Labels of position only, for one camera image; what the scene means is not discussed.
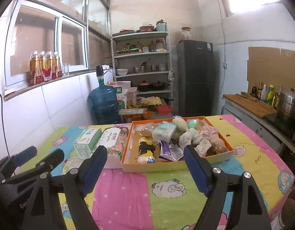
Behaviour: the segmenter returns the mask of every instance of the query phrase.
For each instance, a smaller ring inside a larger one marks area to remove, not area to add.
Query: blue water jug
[[[94,89],[88,96],[88,106],[93,118],[93,123],[121,123],[116,89],[113,86],[104,84],[104,71],[102,66],[96,66],[96,75],[99,87]]]

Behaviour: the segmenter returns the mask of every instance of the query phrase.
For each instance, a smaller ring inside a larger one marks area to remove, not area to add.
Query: colorful tablecloth
[[[207,118],[234,148],[230,160],[212,166],[230,174],[250,172],[272,216],[282,208],[292,187],[294,175],[291,170],[260,137],[232,115]],[[104,130],[110,126],[89,127]],[[76,156],[72,143],[85,128],[56,130],[21,171],[33,168],[36,162],[57,148],[64,151],[65,161],[52,171],[52,175],[78,167],[82,160]],[[96,188],[85,200],[101,230],[187,230],[193,229],[206,197],[197,190],[187,169],[154,173],[104,169]],[[231,201],[232,193],[228,193],[217,230],[225,229]],[[74,229],[64,194],[60,194],[60,203],[68,229]]]

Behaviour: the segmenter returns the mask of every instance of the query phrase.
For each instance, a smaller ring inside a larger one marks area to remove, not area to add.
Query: shelf board
[[[137,92],[138,94],[161,94],[161,93],[170,93],[171,90],[161,90],[161,91],[148,91],[148,92]]]
[[[121,40],[133,40],[133,39],[141,39],[141,38],[165,38],[167,37],[168,32],[143,32],[143,33],[131,33],[131,34],[123,34],[113,36],[112,39],[114,41]]]
[[[147,75],[147,74],[160,74],[160,73],[168,73],[168,71],[148,72],[148,73],[130,73],[130,74],[126,74],[126,75],[116,76],[116,78],[129,77],[129,76],[137,76],[137,75]]]
[[[137,52],[137,53],[129,53],[129,54],[123,54],[114,56],[115,59],[124,59],[124,58],[132,58],[132,57],[139,57],[139,56],[145,56],[145,55],[167,55],[170,52]]]

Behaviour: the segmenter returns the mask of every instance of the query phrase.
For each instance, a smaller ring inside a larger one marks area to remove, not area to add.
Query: dark gray refrigerator
[[[216,78],[212,43],[183,40],[177,45],[177,61],[179,114],[210,116]]]

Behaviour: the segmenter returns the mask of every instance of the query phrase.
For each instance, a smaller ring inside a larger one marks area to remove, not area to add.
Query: cardboard sheet
[[[283,86],[283,91],[290,88],[295,92],[295,51],[273,47],[249,47],[247,62],[248,93],[261,80],[267,89],[272,84],[275,90]]]

